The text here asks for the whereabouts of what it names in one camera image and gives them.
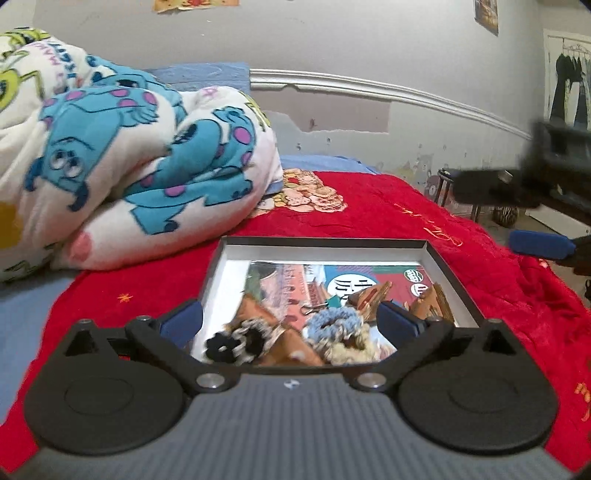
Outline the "brown triangular snack packet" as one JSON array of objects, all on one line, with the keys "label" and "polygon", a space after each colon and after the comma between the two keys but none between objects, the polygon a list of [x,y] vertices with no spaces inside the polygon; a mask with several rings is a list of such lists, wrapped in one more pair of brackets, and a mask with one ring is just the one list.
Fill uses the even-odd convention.
[{"label": "brown triangular snack packet", "polygon": [[419,319],[427,320],[439,318],[452,324],[455,323],[454,314],[443,288],[439,283],[431,285],[411,304],[406,302],[404,306]]},{"label": "brown triangular snack packet", "polygon": [[270,350],[259,359],[260,367],[308,366],[322,367],[325,361],[296,330],[285,330]]},{"label": "brown triangular snack packet", "polygon": [[235,317],[225,325],[225,330],[233,332],[250,324],[259,326],[263,330],[263,352],[269,351],[286,331],[283,323],[277,320],[270,310],[260,304],[252,294],[245,293],[239,303]]},{"label": "brown triangular snack packet", "polygon": [[393,286],[391,281],[379,283],[349,295],[346,303],[358,312],[363,321],[370,323],[377,319],[379,305],[387,299]]}]

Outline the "cream crochet scrunchie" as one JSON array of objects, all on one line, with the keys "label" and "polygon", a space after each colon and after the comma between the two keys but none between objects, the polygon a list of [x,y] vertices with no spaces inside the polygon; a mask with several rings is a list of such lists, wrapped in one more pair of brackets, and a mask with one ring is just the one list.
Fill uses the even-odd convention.
[{"label": "cream crochet scrunchie", "polygon": [[349,337],[325,345],[322,358],[332,366],[370,364],[379,363],[396,351],[376,326],[363,324]]}]

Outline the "light blue crochet scrunchie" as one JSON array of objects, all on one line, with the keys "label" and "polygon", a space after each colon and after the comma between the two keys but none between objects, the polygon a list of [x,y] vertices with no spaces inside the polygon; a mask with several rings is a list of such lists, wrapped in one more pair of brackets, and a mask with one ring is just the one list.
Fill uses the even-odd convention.
[{"label": "light blue crochet scrunchie", "polygon": [[351,307],[329,307],[305,324],[305,339],[312,344],[348,340],[363,326],[363,319]]}]

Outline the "teal binder clip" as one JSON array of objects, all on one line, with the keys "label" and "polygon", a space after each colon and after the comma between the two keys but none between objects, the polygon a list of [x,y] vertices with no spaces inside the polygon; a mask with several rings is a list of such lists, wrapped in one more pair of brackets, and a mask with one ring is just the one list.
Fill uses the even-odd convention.
[{"label": "teal binder clip", "polygon": [[325,300],[325,302],[322,302],[320,304],[315,304],[315,305],[303,305],[301,306],[301,314],[303,314],[304,316],[308,316],[311,314],[315,314],[318,313],[324,309],[328,309],[328,308],[339,308],[342,306],[342,300],[341,298],[339,298],[338,295],[329,297],[328,300]]}]

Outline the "black white-trimmed scrunchie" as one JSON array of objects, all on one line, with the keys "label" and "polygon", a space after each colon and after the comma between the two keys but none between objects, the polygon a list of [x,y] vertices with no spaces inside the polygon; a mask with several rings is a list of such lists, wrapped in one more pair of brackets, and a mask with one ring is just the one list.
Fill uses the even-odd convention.
[{"label": "black white-trimmed scrunchie", "polygon": [[205,341],[204,355],[214,363],[250,364],[266,354],[263,345],[262,328],[250,324],[233,332],[215,333]]}]

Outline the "blue seat metal stool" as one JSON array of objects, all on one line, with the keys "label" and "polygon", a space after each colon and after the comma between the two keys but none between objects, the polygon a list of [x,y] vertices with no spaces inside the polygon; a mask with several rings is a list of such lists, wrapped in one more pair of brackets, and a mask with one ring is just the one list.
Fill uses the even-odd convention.
[{"label": "blue seat metal stool", "polygon": [[438,171],[435,203],[453,215],[478,223],[482,207],[461,199],[462,191],[457,182],[459,174],[457,169],[442,168]]}]

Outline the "dark patterned ball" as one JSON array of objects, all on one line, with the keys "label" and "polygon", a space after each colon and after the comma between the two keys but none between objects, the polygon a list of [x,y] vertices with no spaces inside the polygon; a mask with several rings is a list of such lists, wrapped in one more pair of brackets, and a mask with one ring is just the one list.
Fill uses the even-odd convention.
[{"label": "dark patterned ball", "polygon": [[503,228],[513,228],[518,218],[519,209],[517,207],[503,206],[493,209],[492,220]]}]

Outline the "red plush blanket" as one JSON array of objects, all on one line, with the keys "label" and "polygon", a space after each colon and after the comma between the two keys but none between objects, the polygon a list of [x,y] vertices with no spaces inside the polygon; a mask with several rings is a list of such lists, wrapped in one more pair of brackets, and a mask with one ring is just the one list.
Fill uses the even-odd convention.
[{"label": "red plush blanket", "polygon": [[[551,381],[559,414],[548,451],[567,468],[590,459],[590,312],[551,269],[535,258],[498,245],[479,225],[455,217],[404,181],[389,175],[325,173],[325,184],[344,199],[341,211],[324,206],[288,208],[250,218],[238,236],[421,239],[430,242],[468,290],[481,312],[504,320]],[[25,371],[8,384],[1,410],[1,465],[13,471],[36,447],[23,416],[24,396],[73,323],[92,319],[120,327],[140,314],[159,315],[197,296],[214,250],[208,241],[177,254],[111,271],[79,274],[48,302],[30,295],[20,305],[1,304],[3,374]],[[40,325],[26,338],[14,332],[40,309]]]}]

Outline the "dark hanging clothes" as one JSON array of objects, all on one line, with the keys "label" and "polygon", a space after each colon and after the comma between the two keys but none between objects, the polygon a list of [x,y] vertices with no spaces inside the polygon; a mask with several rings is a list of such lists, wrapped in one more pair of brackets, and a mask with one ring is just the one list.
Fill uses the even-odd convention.
[{"label": "dark hanging clothes", "polygon": [[546,117],[590,130],[590,43],[550,36],[546,47]]}]

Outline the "black shallow box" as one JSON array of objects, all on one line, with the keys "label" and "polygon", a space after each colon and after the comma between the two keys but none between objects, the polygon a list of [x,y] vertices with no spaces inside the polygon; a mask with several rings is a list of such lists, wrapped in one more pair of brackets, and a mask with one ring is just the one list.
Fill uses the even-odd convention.
[{"label": "black shallow box", "polygon": [[206,358],[205,343],[235,318],[246,293],[301,333],[322,310],[372,307],[382,300],[415,307],[418,316],[450,318],[458,327],[484,321],[426,240],[228,237],[201,292],[204,320],[191,342],[194,358]]}]

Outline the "blue bed sheet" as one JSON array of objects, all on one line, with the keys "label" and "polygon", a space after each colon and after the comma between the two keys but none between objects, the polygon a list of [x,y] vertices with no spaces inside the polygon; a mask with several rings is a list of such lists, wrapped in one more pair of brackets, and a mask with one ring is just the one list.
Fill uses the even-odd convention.
[{"label": "blue bed sheet", "polygon": [[1,423],[36,357],[51,307],[75,276],[48,271],[1,284]]}]

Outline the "colourful history textbook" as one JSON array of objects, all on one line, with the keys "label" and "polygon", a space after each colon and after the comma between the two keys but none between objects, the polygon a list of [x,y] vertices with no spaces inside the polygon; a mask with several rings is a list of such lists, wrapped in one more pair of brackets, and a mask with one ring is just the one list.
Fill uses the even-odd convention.
[{"label": "colourful history textbook", "polygon": [[363,265],[256,261],[247,270],[245,293],[252,294],[277,320],[300,332],[304,341],[322,357],[322,350],[328,343],[312,344],[305,339],[305,324],[315,314],[304,316],[301,306],[320,304],[338,295],[342,300],[341,307],[349,307],[346,303],[349,295],[386,281],[391,281],[393,286],[383,302],[390,301],[404,309],[406,302],[411,304],[435,284],[418,263]]}]

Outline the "monster cartoon white quilt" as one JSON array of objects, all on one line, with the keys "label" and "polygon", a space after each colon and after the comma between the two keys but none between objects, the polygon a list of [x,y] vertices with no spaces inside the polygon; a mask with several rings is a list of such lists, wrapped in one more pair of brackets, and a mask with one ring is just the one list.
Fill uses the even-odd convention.
[{"label": "monster cartoon white quilt", "polygon": [[1,36],[1,278],[110,270],[237,226],[283,186],[269,119],[29,27]]}]

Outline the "blue pillow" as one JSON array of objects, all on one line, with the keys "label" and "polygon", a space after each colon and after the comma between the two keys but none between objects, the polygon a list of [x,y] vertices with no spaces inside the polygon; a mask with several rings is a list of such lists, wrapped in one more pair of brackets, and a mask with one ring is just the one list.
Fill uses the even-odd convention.
[{"label": "blue pillow", "polygon": [[249,65],[243,62],[184,63],[147,69],[147,72],[179,91],[229,86],[250,93]]}]

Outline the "orange wall certificate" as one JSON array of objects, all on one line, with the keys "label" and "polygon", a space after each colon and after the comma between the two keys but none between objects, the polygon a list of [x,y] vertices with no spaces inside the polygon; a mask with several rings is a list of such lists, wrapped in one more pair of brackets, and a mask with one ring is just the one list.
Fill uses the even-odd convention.
[{"label": "orange wall certificate", "polygon": [[239,4],[239,0],[153,0],[152,11],[164,13],[216,7],[236,7]]}]

